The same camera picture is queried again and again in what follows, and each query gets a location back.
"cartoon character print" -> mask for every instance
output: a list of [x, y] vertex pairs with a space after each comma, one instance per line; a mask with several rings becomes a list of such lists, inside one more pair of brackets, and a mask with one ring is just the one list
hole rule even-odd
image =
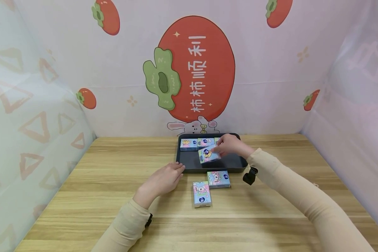
[[208, 189], [207, 189], [207, 186], [204, 183], [202, 183], [202, 184], [193, 186], [193, 191], [195, 194], [207, 194]]
[[189, 143], [190, 143], [189, 140], [182, 140], [182, 144], [183, 144], [184, 146], [188, 146]]
[[197, 120], [189, 123], [184, 122], [168, 122], [167, 127], [170, 130], [182, 130], [183, 132], [178, 135], [186, 134], [210, 134], [210, 133], [220, 133], [216, 130], [217, 123], [213, 120], [208, 122], [203, 116], [199, 116]]
[[212, 185], [217, 185], [217, 184], [221, 183], [221, 176], [220, 176], [219, 172], [212, 172], [210, 177], [211, 177], [210, 181], [211, 181]]
[[203, 151], [203, 156], [204, 156], [204, 161], [208, 162], [210, 160], [210, 157], [212, 156], [212, 152], [209, 151], [208, 149], [205, 149]]

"black wristband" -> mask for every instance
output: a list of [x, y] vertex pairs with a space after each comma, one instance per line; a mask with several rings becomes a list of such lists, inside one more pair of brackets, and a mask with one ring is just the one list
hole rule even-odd
[[258, 175], [258, 169], [251, 167], [248, 173], [245, 173], [242, 180], [248, 185], [252, 185], [255, 182], [256, 175]]
[[148, 218], [147, 223], [144, 225], [144, 228], [148, 228], [150, 226], [151, 222], [153, 221], [152, 218], [153, 215], [150, 213], [150, 217]]

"persimmon illustration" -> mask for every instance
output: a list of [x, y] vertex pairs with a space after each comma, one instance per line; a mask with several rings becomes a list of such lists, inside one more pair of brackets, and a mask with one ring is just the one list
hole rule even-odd
[[95, 109], [97, 106], [97, 99], [95, 98], [95, 95], [91, 90], [88, 88], [81, 88], [77, 93], [76, 93], [78, 101], [86, 107], [87, 109]]
[[267, 24], [271, 28], [281, 25], [290, 12], [293, 0], [269, 0], [266, 5]]
[[109, 35], [116, 35], [120, 30], [118, 10], [111, 0], [96, 0], [91, 7], [94, 19], [98, 25]]
[[304, 99], [304, 110], [310, 111], [313, 108], [313, 105], [316, 101], [317, 95], [319, 94], [320, 90], [316, 90], [315, 92], [311, 93]]
[[201, 16], [185, 16], [163, 34], [154, 64], [143, 64], [146, 87], [158, 106], [189, 123], [216, 119], [225, 109], [235, 77], [235, 61], [223, 31]]

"bow tie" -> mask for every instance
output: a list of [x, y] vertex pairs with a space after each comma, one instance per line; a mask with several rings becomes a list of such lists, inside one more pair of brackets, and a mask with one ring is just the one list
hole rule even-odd
[[200, 133], [202, 133], [202, 134], [206, 134], [207, 131], [205, 130], [205, 128], [207, 128], [207, 125], [205, 125], [205, 124], [201, 124], [200, 127], [202, 128], [202, 131], [201, 131]]

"cartoon rabbit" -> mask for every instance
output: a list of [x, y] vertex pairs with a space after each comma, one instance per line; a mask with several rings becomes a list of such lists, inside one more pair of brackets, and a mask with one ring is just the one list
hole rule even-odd
[[180, 130], [183, 128], [183, 132], [179, 135], [186, 133], [186, 134], [198, 134], [198, 133], [220, 133], [218, 130], [215, 129], [217, 123], [213, 120], [207, 122], [207, 120], [203, 116], [199, 116], [197, 120], [193, 122], [184, 123], [184, 122], [168, 122], [167, 127], [170, 130]]

